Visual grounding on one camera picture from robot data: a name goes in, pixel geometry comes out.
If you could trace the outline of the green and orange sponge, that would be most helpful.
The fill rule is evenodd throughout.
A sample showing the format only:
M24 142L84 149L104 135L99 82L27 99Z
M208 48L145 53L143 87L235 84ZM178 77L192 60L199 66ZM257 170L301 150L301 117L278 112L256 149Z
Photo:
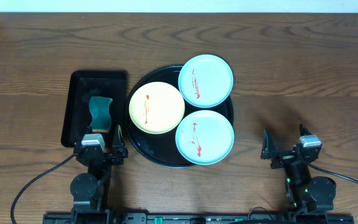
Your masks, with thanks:
M112 98L102 96L90 98L89 111L92 117L90 127L93 133L108 133L111 129L112 119L109 107L112 102Z

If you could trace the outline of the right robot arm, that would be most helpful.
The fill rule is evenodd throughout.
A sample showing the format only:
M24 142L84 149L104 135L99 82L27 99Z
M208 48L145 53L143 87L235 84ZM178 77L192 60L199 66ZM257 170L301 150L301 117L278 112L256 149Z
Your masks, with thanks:
M279 151L268 130L264 130L261 159L271 160L272 169L284 169L287 199L294 207L289 209L287 218L291 222L322 218L328 222L327 213L334 208L336 183L329 177L312 177L309 167L317 160L322 142L300 125L300 138L290 151Z

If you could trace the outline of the yellow plate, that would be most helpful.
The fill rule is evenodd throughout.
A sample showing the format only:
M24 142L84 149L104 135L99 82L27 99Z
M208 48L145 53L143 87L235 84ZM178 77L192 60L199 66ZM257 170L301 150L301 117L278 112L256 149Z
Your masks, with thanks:
M185 113L185 101L177 88L165 82L142 85L129 102L129 116L140 130L163 134L173 130Z

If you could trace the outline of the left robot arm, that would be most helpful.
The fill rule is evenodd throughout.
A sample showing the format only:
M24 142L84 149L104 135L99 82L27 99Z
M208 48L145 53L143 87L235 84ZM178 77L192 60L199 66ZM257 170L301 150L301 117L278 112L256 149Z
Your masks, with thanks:
M119 125L114 131L111 150L104 150L105 142L100 133L87 133L74 145L76 160L86 166L88 171L77 175L71 182L73 209L70 223L122 223L122 215L108 206L111 168L122 165L128 157Z

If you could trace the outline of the light blue plate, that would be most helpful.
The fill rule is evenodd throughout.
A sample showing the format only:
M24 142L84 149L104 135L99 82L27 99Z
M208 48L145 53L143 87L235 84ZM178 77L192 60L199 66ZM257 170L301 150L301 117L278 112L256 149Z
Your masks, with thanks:
M175 143L179 153L198 165L223 160L234 145L234 128L226 117L211 110L187 115L178 125Z
M211 108L222 103L231 93L234 75L222 58L204 54L187 61L178 76L182 97L191 105Z

